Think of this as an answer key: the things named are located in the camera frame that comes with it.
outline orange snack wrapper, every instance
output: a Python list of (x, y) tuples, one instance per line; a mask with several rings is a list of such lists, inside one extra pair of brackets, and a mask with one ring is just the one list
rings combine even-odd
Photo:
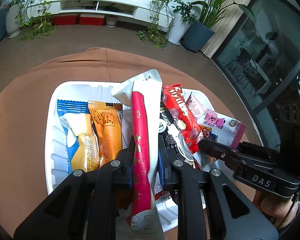
[(114, 160), (122, 150), (121, 122), (122, 104), (89, 101), (88, 108), (96, 127), (100, 167)]

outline hanging vine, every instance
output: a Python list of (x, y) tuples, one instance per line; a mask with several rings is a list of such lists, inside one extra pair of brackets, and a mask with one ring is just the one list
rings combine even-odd
[[(172, 0), (152, 0), (150, 2), (150, 14), (152, 23), (148, 26), (147, 31), (139, 31), (138, 36), (140, 40), (144, 41), (146, 38), (154, 44), (156, 48), (163, 48), (167, 46), (167, 34), (171, 31), (173, 24), (169, 24), (170, 9), (168, 4)], [(160, 12), (164, 11), (167, 17), (167, 33), (158, 29)]]
[[(35, 5), (40, 4), (42, 6), (42, 13), (39, 16), (34, 17), (32, 9), (37, 8)], [(41, 39), (43, 36), (51, 35), (53, 30), (56, 28), (47, 16), (50, 16), (51, 13), (47, 12), (47, 5), (51, 4), (46, 0), (38, 0), (36, 4), (33, 4), (33, 0), (27, 0), (23, 6), (23, 12), (20, 17), (21, 27), (27, 26), (29, 28), (28, 33), (26, 33), (21, 40), (29, 40), (38, 37)]]

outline black device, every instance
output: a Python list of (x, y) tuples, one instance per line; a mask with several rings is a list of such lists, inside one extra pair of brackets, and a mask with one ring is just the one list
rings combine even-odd
[[(82, 240), (88, 213), (86, 240), (116, 239), (116, 192), (131, 188), (134, 150), (131, 138), (115, 161), (87, 173), (75, 170), (21, 223), (14, 239)], [(166, 149), (162, 136), (159, 156), (164, 190), (178, 191), (179, 240), (207, 239), (200, 189), (211, 239), (278, 239), (276, 228), (220, 170), (195, 170)]]
[(300, 200), (300, 90), (287, 91), (276, 100), (281, 120), (280, 150), (252, 143), (239, 143), (237, 149), (202, 140), (199, 149), (234, 171), (234, 179), (262, 192)]

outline red storage box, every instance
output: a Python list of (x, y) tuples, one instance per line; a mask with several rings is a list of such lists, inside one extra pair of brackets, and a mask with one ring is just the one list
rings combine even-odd
[(54, 25), (69, 25), (77, 23), (77, 14), (62, 14), (54, 17)]
[(81, 14), (79, 24), (82, 25), (103, 25), (105, 16), (101, 14)]

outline pink candy wrapper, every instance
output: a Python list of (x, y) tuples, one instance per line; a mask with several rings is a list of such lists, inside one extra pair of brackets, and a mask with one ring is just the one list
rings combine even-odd
[(246, 129), (243, 123), (207, 109), (192, 93), (186, 105), (197, 120), (205, 138), (232, 148), (238, 146)]
[(162, 231), (154, 199), (161, 87), (159, 73), (152, 69), (123, 82), (111, 91), (113, 97), (124, 105), (131, 106), (136, 149), (132, 170), (133, 202), (126, 217), (130, 228), (138, 233)]

